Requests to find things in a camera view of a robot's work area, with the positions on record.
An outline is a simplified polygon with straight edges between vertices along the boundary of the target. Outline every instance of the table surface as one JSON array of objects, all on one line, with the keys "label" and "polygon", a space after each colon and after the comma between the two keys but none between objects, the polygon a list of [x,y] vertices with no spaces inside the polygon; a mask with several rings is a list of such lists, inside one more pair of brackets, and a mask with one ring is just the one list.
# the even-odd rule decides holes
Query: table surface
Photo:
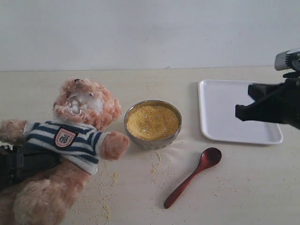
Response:
[{"label": "table surface", "polygon": [[[70,76],[101,82],[124,111],[146,99],[167,101],[180,110],[182,129],[171,146],[145,151],[131,143],[122,159],[101,161],[62,225],[298,224],[300,131],[280,125],[284,140],[272,146],[210,141],[200,131],[199,81],[278,83],[282,74],[273,67],[2,72],[0,119],[52,119],[58,88]],[[122,121],[108,130],[124,133]],[[208,147],[222,151],[221,162],[195,177],[175,204],[164,209],[166,197],[193,172]]]}]

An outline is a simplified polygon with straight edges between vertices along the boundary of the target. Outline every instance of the wooden spoon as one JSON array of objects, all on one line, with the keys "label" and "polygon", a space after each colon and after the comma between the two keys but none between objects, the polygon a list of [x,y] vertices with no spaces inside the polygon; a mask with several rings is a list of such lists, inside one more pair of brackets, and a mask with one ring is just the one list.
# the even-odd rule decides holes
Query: wooden spoon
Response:
[{"label": "wooden spoon", "polygon": [[166,199],[164,203],[164,207],[166,209],[170,208],[170,206],[176,201],[176,199],[180,196],[180,194],[184,191],[184,189],[189,185],[191,180],[201,171],[211,168],[218,164],[221,161],[222,153],[217,148],[208,148],[206,149],[200,156],[199,165],[195,169],[195,171],[188,177],[182,184],[178,186]]}]

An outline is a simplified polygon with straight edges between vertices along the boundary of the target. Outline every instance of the plastic tray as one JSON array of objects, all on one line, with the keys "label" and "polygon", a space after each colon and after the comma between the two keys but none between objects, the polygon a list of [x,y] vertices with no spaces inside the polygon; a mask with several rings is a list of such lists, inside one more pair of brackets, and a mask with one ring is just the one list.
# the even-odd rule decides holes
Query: plastic tray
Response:
[{"label": "plastic tray", "polygon": [[248,105],[251,81],[203,80],[198,83],[201,131],[209,139],[225,142],[280,144],[283,135],[278,124],[241,121],[235,105]]}]

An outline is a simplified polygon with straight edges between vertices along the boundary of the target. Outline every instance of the cornmeal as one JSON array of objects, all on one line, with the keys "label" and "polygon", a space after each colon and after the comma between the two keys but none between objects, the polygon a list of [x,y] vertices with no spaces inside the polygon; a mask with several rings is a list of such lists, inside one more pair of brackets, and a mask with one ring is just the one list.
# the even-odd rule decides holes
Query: cornmeal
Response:
[{"label": "cornmeal", "polygon": [[145,105],[132,113],[127,121],[128,131],[148,141],[165,139],[179,128],[176,114],[163,106]]}]

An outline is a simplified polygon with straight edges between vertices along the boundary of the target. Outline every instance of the striped shirt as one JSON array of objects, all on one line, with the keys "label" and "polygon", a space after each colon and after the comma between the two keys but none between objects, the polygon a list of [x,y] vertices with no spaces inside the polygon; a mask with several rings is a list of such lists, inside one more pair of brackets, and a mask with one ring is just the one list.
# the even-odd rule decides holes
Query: striped shirt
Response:
[{"label": "striped shirt", "polygon": [[83,123],[28,122],[23,134],[24,147],[54,151],[94,175],[98,172],[100,147],[107,134]]}]

